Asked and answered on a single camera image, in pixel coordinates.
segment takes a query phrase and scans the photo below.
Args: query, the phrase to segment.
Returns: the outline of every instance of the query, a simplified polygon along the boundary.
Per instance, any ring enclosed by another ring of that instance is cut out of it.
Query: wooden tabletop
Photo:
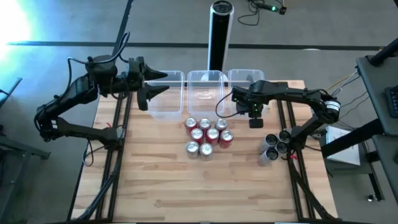
[[[304,88],[301,80],[288,81],[288,84],[292,88]],[[115,107],[115,99],[101,97],[94,127],[105,128],[107,123],[112,123]],[[290,127],[285,103],[284,107]],[[307,105],[293,103],[293,108],[297,125],[311,117]],[[187,117],[189,114],[185,107],[182,119]],[[190,138],[185,133],[183,121],[162,123],[154,120],[138,109],[134,96],[114,221],[297,221],[286,161],[278,159],[265,167],[257,164],[260,140],[266,134],[280,131],[276,101],[270,102],[262,129],[249,129],[245,120],[230,118],[228,121],[229,129],[234,133],[232,146],[227,149],[216,146],[212,161],[192,160],[185,152],[185,144]],[[310,138],[307,145],[319,148],[319,144]],[[99,146],[100,143],[93,142],[93,148]],[[83,168],[72,217],[81,215],[100,189],[106,151],[97,151],[94,156],[94,164]],[[306,149],[303,156],[312,192],[336,217],[322,154]],[[109,195],[104,206],[105,214]],[[304,199],[302,205],[306,216]]]

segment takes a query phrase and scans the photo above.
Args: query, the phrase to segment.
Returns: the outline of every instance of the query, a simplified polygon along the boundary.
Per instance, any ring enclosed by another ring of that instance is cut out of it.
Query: red soda can
[[[216,129],[220,132],[223,132],[227,127],[228,127],[228,122],[227,120],[220,118],[216,121]]]
[[[203,118],[199,121],[199,128],[206,133],[211,128],[211,121],[207,118]]]
[[[224,130],[220,136],[220,147],[223,149],[228,148],[232,144],[232,140],[234,139],[234,135],[230,130]]]
[[[187,134],[191,135],[191,131],[198,127],[198,121],[195,118],[188,118],[185,120],[185,128]]]
[[[218,137],[219,136],[220,136],[220,133],[218,132],[217,129],[210,128],[206,132],[206,142],[210,143],[212,146],[215,146],[218,143]]]
[[[199,128],[195,128],[194,130],[191,131],[191,138],[199,145],[203,144],[204,140],[203,131]]]

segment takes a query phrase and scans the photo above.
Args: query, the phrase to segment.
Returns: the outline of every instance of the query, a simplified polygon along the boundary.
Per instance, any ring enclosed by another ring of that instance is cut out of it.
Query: plastic bin
[[[218,119],[215,109],[224,97],[223,73],[220,71],[191,71],[188,74],[188,112],[196,119]],[[218,114],[225,111],[225,102],[218,105]]]
[[[167,77],[148,81],[152,86],[168,85],[170,88],[148,102],[147,112],[158,121],[180,122],[184,104],[184,73],[161,71]]]
[[[234,86],[249,88],[250,84],[258,81],[264,80],[264,73],[260,70],[253,69],[232,69],[228,72],[228,90],[230,93]],[[229,112],[231,114],[236,113],[236,103],[231,101],[231,98],[228,99],[229,103]],[[264,105],[264,109],[262,110],[262,115],[267,113],[267,105]],[[245,115],[236,115],[232,119],[249,119],[248,114]]]

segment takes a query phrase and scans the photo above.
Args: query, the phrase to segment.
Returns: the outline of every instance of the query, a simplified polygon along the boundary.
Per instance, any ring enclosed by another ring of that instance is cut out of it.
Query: concrete floor
[[[208,10],[213,1],[135,0],[127,23],[131,42],[207,43]],[[231,1],[236,17],[248,13],[246,2]],[[19,1],[28,27],[24,35],[8,35],[8,41],[82,41],[112,42],[127,0]],[[398,11],[393,1],[289,1],[287,14],[262,11],[260,25],[246,27],[234,20],[234,44],[312,44],[312,45],[386,45],[398,36],[395,21]],[[0,109],[0,124],[17,141],[51,152],[50,159],[33,158],[19,191],[10,220],[28,219],[29,223],[59,222],[66,219],[81,165],[86,141],[60,138],[43,142],[33,125],[35,109],[67,83],[67,57],[84,59],[89,55],[110,54],[110,47],[1,47],[0,81],[22,77],[23,81]],[[355,58],[375,52],[332,50],[243,50],[228,52],[226,69],[262,70],[270,80],[305,80],[308,88],[327,88],[351,74]],[[128,48],[125,57],[144,56],[157,70],[204,70],[206,49]],[[73,64],[73,77],[85,74]],[[124,65],[118,64],[119,70]],[[358,80],[338,96],[342,103],[365,91]],[[91,126],[98,102],[79,105],[62,115],[71,123]],[[376,117],[368,100],[343,119],[359,126]],[[370,223],[396,223],[397,204],[381,165],[375,163],[385,201],[369,203],[372,193],[366,175],[334,176],[330,184],[339,217]]]

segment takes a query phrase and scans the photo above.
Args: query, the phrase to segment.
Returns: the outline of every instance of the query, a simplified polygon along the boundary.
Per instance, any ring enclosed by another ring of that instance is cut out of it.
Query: black cylindrical speaker
[[[217,1],[210,7],[208,70],[224,69],[233,16],[234,7],[228,1]]]

